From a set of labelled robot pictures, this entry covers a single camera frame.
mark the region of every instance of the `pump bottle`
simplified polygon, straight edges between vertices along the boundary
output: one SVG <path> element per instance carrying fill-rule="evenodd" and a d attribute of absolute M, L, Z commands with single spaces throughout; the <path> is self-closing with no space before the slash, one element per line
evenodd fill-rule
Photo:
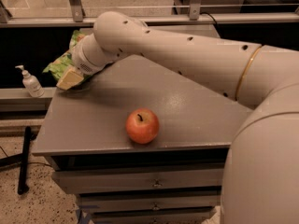
<path fill-rule="evenodd" d="M 28 71 L 24 69 L 23 65 L 15 66 L 17 69 L 21 69 L 21 74 L 23 76 L 22 83 L 26 90 L 30 93 L 32 97 L 40 97 L 44 94 L 44 89 L 41 87 L 38 79 L 32 76 Z"/>

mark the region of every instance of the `apple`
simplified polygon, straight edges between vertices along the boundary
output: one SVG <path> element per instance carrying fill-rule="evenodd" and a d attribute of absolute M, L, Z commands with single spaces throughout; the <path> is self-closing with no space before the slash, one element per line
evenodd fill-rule
<path fill-rule="evenodd" d="M 150 109 L 138 108 L 127 118 L 125 129 L 134 142 L 145 145 L 157 136 L 159 120 Z"/>

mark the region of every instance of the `drawer cabinet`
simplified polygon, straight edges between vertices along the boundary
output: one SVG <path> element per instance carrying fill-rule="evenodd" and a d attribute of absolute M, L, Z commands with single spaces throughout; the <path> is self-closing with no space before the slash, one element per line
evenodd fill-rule
<path fill-rule="evenodd" d="M 200 170 L 161 171 L 122 174 L 110 171 L 55 172 L 53 180 L 66 193 L 96 193 L 142 189 L 175 189 L 220 186 L 223 169 L 216 166 Z"/>
<path fill-rule="evenodd" d="M 227 150 L 52 157 L 52 179 L 94 223 L 200 222 L 220 204 Z"/>
<path fill-rule="evenodd" d="M 215 206 L 220 204 L 219 188 L 168 189 L 80 195 L 77 204 L 85 212 L 120 212 Z"/>
<path fill-rule="evenodd" d="M 212 215 L 212 208 L 186 208 L 148 212 L 119 212 L 92 214 L 94 224 L 160 224 L 169 221 L 204 221 Z"/>

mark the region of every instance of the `gray table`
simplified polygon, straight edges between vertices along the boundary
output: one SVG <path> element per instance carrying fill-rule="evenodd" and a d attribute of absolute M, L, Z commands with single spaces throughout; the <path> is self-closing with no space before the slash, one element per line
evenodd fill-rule
<path fill-rule="evenodd" d="M 125 121 L 147 107 L 160 121 L 148 145 Z M 251 110 L 140 56 L 114 63 L 72 91 L 57 90 L 35 155 L 95 223 L 207 218 L 220 203 L 223 166 Z"/>
<path fill-rule="evenodd" d="M 157 138 L 136 145 L 125 132 L 130 112 L 147 107 Z M 228 146 L 248 108 L 139 56 L 115 63 L 81 90 L 59 91 L 36 139 L 36 155 L 158 151 Z"/>

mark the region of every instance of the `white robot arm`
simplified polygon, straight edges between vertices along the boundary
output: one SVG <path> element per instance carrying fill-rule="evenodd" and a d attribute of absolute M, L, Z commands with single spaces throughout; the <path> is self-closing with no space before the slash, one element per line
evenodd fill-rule
<path fill-rule="evenodd" d="M 242 105 L 224 169 L 221 223 L 298 223 L 299 52 L 158 31 L 117 12 L 102 14 L 75 46 L 73 62 L 92 75 L 138 54 Z"/>

